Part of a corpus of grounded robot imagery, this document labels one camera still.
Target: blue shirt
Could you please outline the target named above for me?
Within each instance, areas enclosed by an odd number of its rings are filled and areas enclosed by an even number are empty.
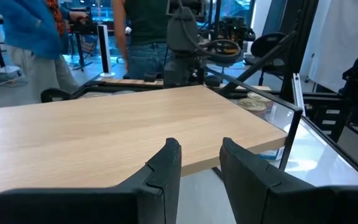
[[[60,10],[68,19],[68,10]],[[30,50],[38,57],[59,59],[63,41],[44,0],[0,0],[0,14],[4,18],[5,44]]]

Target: person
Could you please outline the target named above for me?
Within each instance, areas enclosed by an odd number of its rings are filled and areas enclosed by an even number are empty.
[[[60,53],[67,37],[64,19],[84,22],[86,13],[59,7],[58,0],[0,0],[0,14],[7,52],[26,75],[35,102],[48,88],[78,88]]]
[[[167,1],[112,0],[116,42],[127,76],[143,80],[145,73],[162,73],[167,54]],[[127,48],[126,19],[131,22]]]

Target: green tank top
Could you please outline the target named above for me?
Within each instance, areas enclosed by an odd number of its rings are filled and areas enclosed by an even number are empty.
[[[167,41],[167,0],[126,0],[124,7],[131,22],[131,45]]]

